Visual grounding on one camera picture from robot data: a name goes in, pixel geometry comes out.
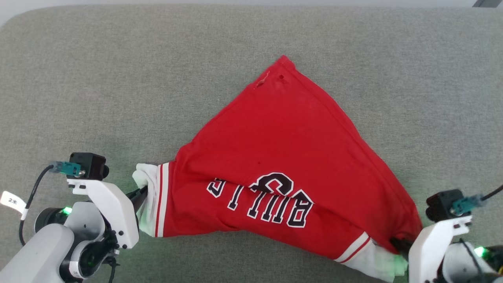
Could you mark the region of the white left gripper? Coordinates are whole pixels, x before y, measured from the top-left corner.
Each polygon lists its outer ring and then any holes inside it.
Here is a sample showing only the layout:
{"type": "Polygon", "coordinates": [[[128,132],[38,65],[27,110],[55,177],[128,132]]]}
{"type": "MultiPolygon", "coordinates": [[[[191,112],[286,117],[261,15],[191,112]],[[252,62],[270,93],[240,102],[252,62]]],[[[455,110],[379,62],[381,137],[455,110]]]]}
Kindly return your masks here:
{"type": "Polygon", "coordinates": [[[121,248],[132,249],[138,243],[140,232],[136,213],[146,200],[147,186],[125,194],[116,185],[98,180],[67,179],[67,183],[73,188],[74,195],[88,195],[111,230],[116,232],[121,248]]]}

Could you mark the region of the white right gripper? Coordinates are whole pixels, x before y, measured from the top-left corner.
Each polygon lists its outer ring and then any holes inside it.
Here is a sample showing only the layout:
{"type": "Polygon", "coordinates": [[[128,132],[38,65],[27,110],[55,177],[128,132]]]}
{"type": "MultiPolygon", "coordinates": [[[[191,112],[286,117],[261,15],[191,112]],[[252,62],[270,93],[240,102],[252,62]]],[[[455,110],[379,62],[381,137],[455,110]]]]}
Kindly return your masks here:
{"type": "Polygon", "coordinates": [[[392,237],[390,243],[399,255],[408,255],[408,282],[432,283],[455,236],[468,233],[472,216],[443,220],[422,229],[415,242],[392,237]]]}

